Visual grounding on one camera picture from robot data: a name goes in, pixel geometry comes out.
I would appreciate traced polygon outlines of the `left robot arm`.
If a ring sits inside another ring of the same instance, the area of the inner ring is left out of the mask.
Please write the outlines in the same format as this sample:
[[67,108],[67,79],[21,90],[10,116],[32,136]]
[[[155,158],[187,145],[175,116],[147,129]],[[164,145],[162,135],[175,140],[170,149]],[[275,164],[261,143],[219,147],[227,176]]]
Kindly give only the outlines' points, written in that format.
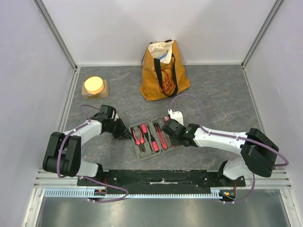
[[59,178],[83,176],[95,186],[104,180],[102,165],[82,159],[82,146],[102,133],[110,133],[116,140],[131,139],[114,107],[101,105],[98,112],[89,116],[80,126],[66,132],[54,132],[46,148],[43,170],[55,173]]

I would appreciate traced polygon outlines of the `grey plastic tool case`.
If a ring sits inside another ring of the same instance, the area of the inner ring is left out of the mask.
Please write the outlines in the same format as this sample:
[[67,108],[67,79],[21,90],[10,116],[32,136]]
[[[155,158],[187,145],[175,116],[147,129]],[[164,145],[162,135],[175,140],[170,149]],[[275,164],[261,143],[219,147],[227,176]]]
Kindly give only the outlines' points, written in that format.
[[179,148],[173,143],[172,138],[161,129],[168,119],[168,116],[162,116],[129,127],[139,160],[152,158],[163,152]]

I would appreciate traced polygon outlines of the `red flathead screwdriver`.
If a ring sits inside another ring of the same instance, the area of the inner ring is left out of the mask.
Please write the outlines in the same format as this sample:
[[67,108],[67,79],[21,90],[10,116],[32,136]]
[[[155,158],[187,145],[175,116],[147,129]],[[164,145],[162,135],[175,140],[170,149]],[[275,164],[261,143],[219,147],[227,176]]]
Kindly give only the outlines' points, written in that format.
[[149,143],[149,145],[150,145],[151,151],[152,151],[152,146],[151,146],[151,143],[150,143],[150,138],[149,138],[149,134],[148,134],[148,132],[147,132],[146,125],[145,125],[144,123],[141,124],[141,128],[142,128],[142,131],[143,131],[143,133],[144,133],[144,135],[145,135],[145,138],[147,139],[147,141],[148,141],[148,143]]

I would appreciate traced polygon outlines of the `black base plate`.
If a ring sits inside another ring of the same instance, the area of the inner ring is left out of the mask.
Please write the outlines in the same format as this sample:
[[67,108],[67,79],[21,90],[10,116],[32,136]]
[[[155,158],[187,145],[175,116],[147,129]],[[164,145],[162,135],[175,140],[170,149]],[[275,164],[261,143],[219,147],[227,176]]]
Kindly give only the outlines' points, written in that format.
[[124,188],[129,193],[201,192],[213,187],[245,187],[244,176],[236,180],[220,179],[206,170],[104,170],[94,180]]

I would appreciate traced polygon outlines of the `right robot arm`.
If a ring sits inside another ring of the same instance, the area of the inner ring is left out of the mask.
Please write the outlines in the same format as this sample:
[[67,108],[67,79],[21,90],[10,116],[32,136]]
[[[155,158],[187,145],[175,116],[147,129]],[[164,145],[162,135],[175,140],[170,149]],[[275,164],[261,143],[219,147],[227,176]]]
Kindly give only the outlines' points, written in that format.
[[217,181],[222,186],[228,186],[242,175],[269,178],[275,167],[279,148],[255,128],[249,132],[226,132],[201,128],[192,123],[185,127],[174,119],[168,119],[161,130],[177,145],[216,148],[237,154],[237,159],[224,161],[220,166]]

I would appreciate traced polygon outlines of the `red black pliers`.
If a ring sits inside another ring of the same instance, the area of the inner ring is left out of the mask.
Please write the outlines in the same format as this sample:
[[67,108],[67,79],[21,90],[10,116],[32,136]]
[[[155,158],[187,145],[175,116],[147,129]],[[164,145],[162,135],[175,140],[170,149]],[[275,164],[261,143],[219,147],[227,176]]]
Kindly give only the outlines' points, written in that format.
[[138,129],[138,132],[139,132],[139,135],[140,135],[139,137],[137,137],[134,128],[131,128],[131,133],[133,135],[135,145],[138,146],[139,151],[141,153],[145,154],[146,149],[145,149],[145,146],[144,146],[145,141],[144,141],[143,133],[141,132],[140,129]]

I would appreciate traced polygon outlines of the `yellow tote bag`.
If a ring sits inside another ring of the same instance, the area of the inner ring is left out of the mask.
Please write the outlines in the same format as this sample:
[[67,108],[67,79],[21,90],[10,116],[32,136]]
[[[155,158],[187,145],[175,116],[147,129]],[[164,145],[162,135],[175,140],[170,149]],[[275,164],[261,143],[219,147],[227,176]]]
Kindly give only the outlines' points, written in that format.
[[141,67],[140,92],[147,101],[174,97],[190,87],[175,40],[149,43]]

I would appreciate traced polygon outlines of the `red phillips screwdriver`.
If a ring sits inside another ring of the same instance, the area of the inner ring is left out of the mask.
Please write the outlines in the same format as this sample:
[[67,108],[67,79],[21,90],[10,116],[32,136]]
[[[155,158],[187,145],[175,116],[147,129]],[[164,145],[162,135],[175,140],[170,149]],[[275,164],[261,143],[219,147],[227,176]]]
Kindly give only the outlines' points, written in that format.
[[159,152],[158,144],[157,144],[157,142],[156,142],[156,140],[155,140],[153,134],[151,133],[150,128],[149,128],[148,125],[147,125],[147,128],[148,128],[148,131],[149,131],[149,134],[150,134],[150,137],[151,137],[151,143],[152,143],[153,150],[154,150],[155,152]]

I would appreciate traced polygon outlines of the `red utility knife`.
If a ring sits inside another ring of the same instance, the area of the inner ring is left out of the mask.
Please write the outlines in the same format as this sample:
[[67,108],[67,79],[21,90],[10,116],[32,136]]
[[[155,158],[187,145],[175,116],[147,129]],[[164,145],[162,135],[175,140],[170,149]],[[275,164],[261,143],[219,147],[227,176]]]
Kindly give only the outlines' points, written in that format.
[[154,122],[153,123],[153,126],[158,134],[158,137],[159,137],[159,140],[160,140],[160,143],[161,143],[161,146],[164,150],[167,150],[168,149],[168,145],[166,143],[166,140],[164,138],[164,135],[162,133],[162,130],[160,128],[160,125],[157,123],[157,122]]

